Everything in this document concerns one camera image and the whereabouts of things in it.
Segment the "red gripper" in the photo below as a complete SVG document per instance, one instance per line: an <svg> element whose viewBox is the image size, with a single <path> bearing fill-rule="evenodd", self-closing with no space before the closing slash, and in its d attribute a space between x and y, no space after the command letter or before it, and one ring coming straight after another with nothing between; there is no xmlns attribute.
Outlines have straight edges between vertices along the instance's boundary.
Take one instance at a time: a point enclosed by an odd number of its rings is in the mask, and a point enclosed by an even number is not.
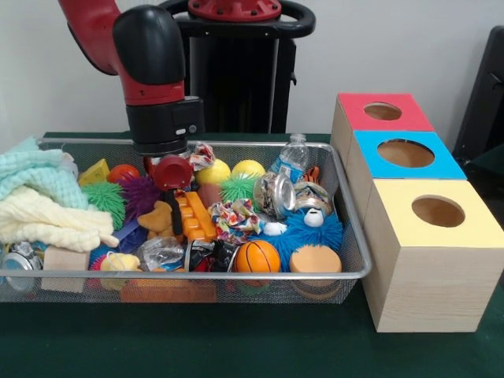
<svg viewBox="0 0 504 378"><path fill-rule="evenodd" d="M185 190L191 185L193 168L180 155L168 154L162 157L143 158L144 169L161 191L167 191L167 203L172 209L172 230L174 235L183 234L180 205L176 200L176 190Z"/></svg>

